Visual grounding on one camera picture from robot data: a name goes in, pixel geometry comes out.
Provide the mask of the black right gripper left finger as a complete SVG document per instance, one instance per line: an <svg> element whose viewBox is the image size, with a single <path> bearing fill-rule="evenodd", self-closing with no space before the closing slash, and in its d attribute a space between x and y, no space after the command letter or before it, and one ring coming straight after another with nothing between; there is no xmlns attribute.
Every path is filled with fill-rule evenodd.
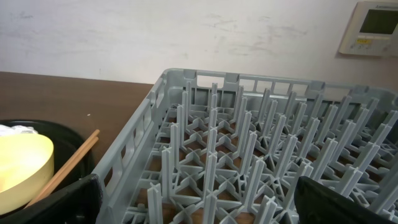
<svg viewBox="0 0 398 224"><path fill-rule="evenodd" d="M27 208L1 218L1 224L95 223L102 199L99 177L90 174Z"/></svg>

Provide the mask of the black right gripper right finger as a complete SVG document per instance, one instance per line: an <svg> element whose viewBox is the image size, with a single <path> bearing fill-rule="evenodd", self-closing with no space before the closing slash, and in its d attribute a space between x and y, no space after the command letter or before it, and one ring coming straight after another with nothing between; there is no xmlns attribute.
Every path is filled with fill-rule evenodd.
<svg viewBox="0 0 398 224"><path fill-rule="evenodd" d="M294 202L300 224L394 224L306 176L298 178Z"/></svg>

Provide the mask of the white paper napkin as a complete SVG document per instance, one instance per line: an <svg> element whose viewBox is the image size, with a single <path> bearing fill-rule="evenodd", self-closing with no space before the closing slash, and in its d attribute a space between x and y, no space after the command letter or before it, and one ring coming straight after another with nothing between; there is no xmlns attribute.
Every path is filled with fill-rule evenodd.
<svg viewBox="0 0 398 224"><path fill-rule="evenodd" d="M8 136L14 134L37 134L38 132L33 127L28 126L5 126L1 125L0 135Z"/></svg>

